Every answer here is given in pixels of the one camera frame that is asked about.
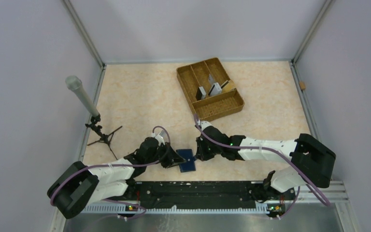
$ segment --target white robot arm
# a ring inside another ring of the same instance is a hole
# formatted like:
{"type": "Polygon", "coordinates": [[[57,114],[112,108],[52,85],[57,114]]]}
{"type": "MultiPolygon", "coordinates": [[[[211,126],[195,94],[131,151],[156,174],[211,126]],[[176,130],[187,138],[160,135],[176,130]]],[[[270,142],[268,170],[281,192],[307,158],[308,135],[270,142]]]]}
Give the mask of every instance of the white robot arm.
{"type": "MultiPolygon", "coordinates": [[[[241,149],[222,147],[202,135],[196,140],[198,144],[196,157],[200,160],[209,160],[215,154],[221,154],[229,160],[260,159],[286,162],[280,155],[271,151],[276,150],[293,162],[317,187],[329,187],[336,155],[308,134],[301,134],[296,140],[269,141],[253,139],[243,135],[228,137],[207,121],[201,121],[200,128],[214,141],[233,147],[242,147],[241,149]]],[[[280,171],[272,171],[264,180],[264,187],[271,186],[278,192],[285,192],[290,188],[306,184],[292,166],[280,171]]]]}
{"type": "Polygon", "coordinates": [[[152,133],[133,153],[111,163],[90,167],[80,161],[73,163],[49,188],[47,196],[67,219],[79,214],[88,204],[122,196],[128,188],[127,182],[135,183],[133,178],[144,173],[147,165],[159,163],[169,168],[186,161],[174,152],[170,143],[164,142],[163,136],[162,132],[152,133]],[[67,179],[67,185],[58,190],[67,179]]]}

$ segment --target tripod stand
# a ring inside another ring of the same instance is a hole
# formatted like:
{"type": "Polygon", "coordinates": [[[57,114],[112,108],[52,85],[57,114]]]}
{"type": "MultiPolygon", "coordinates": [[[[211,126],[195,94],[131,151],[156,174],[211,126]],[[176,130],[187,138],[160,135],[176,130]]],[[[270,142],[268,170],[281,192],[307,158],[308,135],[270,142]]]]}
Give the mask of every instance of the tripod stand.
{"type": "Polygon", "coordinates": [[[95,143],[104,143],[104,144],[107,144],[107,146],[109,147],[110,151],[113,153],[113,156],[116,158],[116,160],[118,159],[116,157],[116,155],[114,154],[112,148],[110,147],[110,142],[112,141],[113,139],[113,136],[114,136],[114,133],[116,131],[118,131],[119,129],[121,129],[123,126],[120,126],[119,128],[117,128],[116,130],[114,130],[113,132],[111,132],[110,134],[103,134],[101,132],[101,129],[103,128],[102,126],[98,125],[96,126],[96,123],[100,122],[100,114],[97,115],[96,117],[91,117],[90,119],[90,124],[85,124],[85,126],[87,128],[90,128],[92,129],[98,136],[100,136],[100,139],[97,140],[97,141],[94,141],[92,143],[89,143],[88,146],[90,145],[93,145],[95,143]]]}

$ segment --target gray microphone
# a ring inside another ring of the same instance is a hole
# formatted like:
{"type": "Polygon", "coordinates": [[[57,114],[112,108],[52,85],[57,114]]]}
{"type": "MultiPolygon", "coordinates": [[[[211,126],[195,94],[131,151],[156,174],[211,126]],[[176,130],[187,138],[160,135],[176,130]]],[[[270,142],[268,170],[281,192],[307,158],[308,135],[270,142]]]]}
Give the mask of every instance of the gray microphone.
{"type": "Polygon", "coordinates": [[[77,76],[66,77],[66,86],[76,94],[93,117],[99,116],[99,112],[83,88],[82,81],[77,76]]]}

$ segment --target blue phone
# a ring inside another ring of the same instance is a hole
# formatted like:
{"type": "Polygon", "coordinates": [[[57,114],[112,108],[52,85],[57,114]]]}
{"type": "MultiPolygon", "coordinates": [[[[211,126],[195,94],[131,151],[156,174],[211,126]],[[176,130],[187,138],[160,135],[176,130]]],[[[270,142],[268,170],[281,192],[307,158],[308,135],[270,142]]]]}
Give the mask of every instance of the blue phone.
{"type": "Polygon", "coordinates": [[[178,166],[180,167],[180,171],[182,173],[185,172],[192,172],[196,170],[196,166],[194,164],[194,155],[192,149],[178,149],[176,150],[177,154],[185,159],[185,163],[180,163],[178,166]]]}

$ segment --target marble-pattern surface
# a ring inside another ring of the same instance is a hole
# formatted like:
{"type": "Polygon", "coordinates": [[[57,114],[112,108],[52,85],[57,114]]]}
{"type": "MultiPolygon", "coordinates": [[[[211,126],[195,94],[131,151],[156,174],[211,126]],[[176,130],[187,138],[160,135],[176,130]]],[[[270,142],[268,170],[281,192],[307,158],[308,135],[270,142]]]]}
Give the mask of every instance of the marble-pattern surface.
{"type": "MultiPolygon", "coordinates": [[[[199,136],[187,101],[176,77],[176,68],[188,63],[108,65],[97,104],[100,125],[109,133],[123,125],[112,140],[118,158],[139,147],[155,125],[164,126],[176,149],[192,148],[199,136]]],[[[305,115],[288,62],[223,62],[245,106],[241,112],[212,121],[228,136],[286,140],[309,133],[305,115]]],[[[88,142],[97,140],[91,132],[88,142]]],[[[114,161],[105,144],[86,147],[86,165],[114,161]]],[[[195,172],[181,173],[178,167],[147,167],[136,180],[208,181],[262,180],[268,172],[287,166],[263,160],[229,161],[220,155],[195,162],[195,172]]]]}

